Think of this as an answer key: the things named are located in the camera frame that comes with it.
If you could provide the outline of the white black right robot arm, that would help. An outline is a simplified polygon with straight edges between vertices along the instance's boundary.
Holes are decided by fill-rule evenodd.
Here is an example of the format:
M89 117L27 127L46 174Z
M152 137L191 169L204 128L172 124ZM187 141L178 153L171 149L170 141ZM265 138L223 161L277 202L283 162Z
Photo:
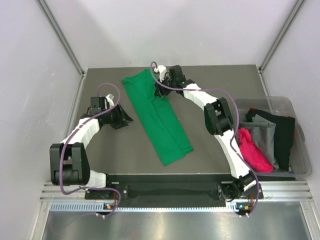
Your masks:
M176 92L203 110L205 127L219 142L235 179L229 185L221 186L220 195L229 202L249 195L257 185L257 177L237 145L239 113L233 116L227 99L214 97L209 89L202 89L193 80L186 79L179 65L166 68L153 61L150 73L155 82L155 96L163 98Z

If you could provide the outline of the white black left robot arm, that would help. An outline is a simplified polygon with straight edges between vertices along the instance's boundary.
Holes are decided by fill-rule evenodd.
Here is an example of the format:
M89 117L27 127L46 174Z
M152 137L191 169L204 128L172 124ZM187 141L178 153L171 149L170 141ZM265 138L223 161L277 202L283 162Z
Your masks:
M55 186L80 186L96 188L102 198L109 198L114 191L105 173L91 170L86 148L93 137L109 125L114 130L127 127L134 120L124 111L114 96L97 96L90 99L90 107L84 113L71 134L49 149L50 178Z

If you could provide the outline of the green t-shirt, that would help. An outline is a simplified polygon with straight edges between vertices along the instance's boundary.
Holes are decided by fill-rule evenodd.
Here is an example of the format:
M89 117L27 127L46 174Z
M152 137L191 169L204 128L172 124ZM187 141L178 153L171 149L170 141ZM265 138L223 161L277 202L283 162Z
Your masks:
M126 77L122 84L164 166L194 150L168 99L155 96L156 86L150 70Z

